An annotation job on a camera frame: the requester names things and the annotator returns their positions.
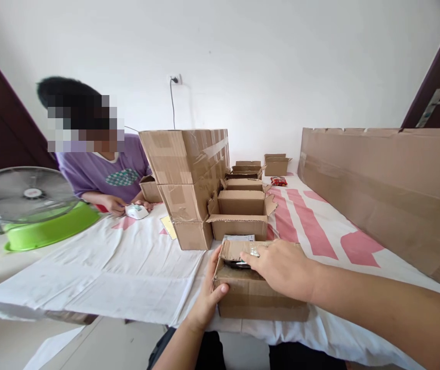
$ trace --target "white cloth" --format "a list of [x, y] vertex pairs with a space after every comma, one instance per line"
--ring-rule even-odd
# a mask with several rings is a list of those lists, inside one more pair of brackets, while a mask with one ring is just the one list
[[[389, 250], [376, 248], [372, 240], [362, 240], [355, 226], [296, 176], [287, 181], [287, 188], [273, 190], [279, 202], [277, 216], [269, 220], [275, 236], [296, 237], [306, 255], [322, 263], [440, 292], [439, 283]], [[134, 222], [109, 216], [71, 238], [0, 284], [0, 317], [38, 320], [53, 317], [53, 311], [74, 311], [177, 326], [196, 299], [212, 250], [181, 251], [164, 234], [159, 219], [166, 215], [165, 206], [156, 205], [148, 217]], [[328, 243], [321, 243], [322, 235]], [[212, 249], [218, 245], [214, 242]], [[329, 251], [324, 252], [325, 245]], [[363, 253], [362, 248], [377, 251]], [[316, 307], [304, 323], [216, 316], [210, 329], [249, 334], [268, 344], [297, 341], [369, 366], [421, 368], [386, 340]]]

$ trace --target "floor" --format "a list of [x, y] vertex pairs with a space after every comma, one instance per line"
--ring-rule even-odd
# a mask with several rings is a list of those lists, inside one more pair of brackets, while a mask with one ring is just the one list
[[[58, 247], [53, 245], [24, 253], [5, 253], [0, 235], [0, 282], [38, 261]], [[19, 322], [0, 319], [0, 368], [22, 370], [47, 338], [78, 325], [57, 321]], [[44, 370], [146, 369], [148, 357], [164, 327], [157, 324], [97, 318], [42, 367]], [[229, 369], [268, 369], [268, 346], [255, 338], [221, 333]], [[353, 366], [359, 370], [365, 368]]]

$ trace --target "hand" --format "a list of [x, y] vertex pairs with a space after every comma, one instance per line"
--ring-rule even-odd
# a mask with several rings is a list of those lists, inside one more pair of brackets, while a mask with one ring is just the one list
[[151, 212], [153, 209], [153, 204], [148, 203], [146, 200], [137, 200], [134, 204], [145, 207], [148, 212]]
[[126, 202], [114, 195], [102, 194], [99, 197], [99, 204], [103, 205], [107, 210], [116, 217], [120, 217], [124, 214], [124, 207]]
[[310, 260], [302, 248], [276, 239], [269, 247], [258, 247], [259, 257], [241, 252], [241, 258], [257, 271], [278, 293], [310, 302], [319, 264]]
[[229, 286], [227, 284], [221, 284], [213, 290], [213, 275], [215, 274], [215, 267], [221, 248], [221, 246], [218, 247], [208, 261], [208, 268], [206, 270], [205, 280], [201, 286], [201, 291], [199, 292], [193, 308], [186, 317], [192, 330], [205, 331], [215, 314], [216, 304], [220, 302], [229, 291]]

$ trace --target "small red object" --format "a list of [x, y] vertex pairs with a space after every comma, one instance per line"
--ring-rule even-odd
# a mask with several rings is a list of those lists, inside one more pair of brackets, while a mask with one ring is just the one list
[[273, 186], [287, 186], [287, 181], [283, 176], [273, 176], [270, 179]]

